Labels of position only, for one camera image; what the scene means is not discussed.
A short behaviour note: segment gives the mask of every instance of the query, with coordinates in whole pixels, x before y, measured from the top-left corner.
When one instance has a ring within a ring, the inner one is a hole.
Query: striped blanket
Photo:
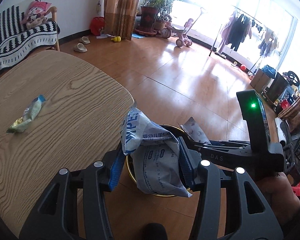
[[[57,42],[56,22],[27,30],[26,25],[20,23],[25,9],[23,12],[20,10],[20,6],[16,5],[0,13],[0,70],[15,66],[39,46],[55,45]]]

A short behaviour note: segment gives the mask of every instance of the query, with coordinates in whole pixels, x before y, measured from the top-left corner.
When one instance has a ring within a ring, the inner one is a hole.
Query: stuffed toy
[[[48,17],[45,14],[50,5],[51,3],[33,1],[21,23],[26,24],[28,30],[47,23]]]

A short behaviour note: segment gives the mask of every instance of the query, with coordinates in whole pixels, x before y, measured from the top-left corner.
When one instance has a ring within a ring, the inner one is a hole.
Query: pink tricycle
[[[206,13],[206,10],[201,7],[200,8],[200,15],[199,17]],[[171,22],[172,22],[172,17],[170,15],[167,15],[167,17],[169,18],[169,21],[166,22],[166,25],[165,25],[165,28],[161,31],[161,35],[163,38],[170,38],[171,37],[171,34],[172,32],[176,33],[179,37],[179,39],[176,40],[176,45],[178,47],[182,47],[184,45],[186,46],[191,46],[192,45],[192,41],[191,39],[188,38],[187,36],[187,33],[189,32],[189,30],[191,30],[192,26],[194,25],[194,23],[199,19],[199,17],[194,21],[193,19],[189,19],[185,25],[184,25],[184,29],[183,30],[179,30],[179,29],[176,29],[175,27],[172,26]]]

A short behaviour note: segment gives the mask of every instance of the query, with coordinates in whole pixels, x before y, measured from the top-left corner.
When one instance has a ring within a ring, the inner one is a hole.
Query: brown curtain
[[[278,117],[286,119],[289,123],[290,131],[293,131],[300,124],[300,96],[291,106],[281,111]]]
[[[139,0],[105,0],[105,32],[131,41]]]

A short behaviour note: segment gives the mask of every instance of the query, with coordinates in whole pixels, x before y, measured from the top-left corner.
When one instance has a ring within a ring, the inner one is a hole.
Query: white shoe
[[[86,37],[86,36],[83,36],[82,38],[80,38],[79,41],[83,44],[89,44],[90,43],[89,38]]]
[[[76,46],[74,46],[73,50],[80,53],[84,53],[87,51],[87,48],[82,43],[78,43]]]

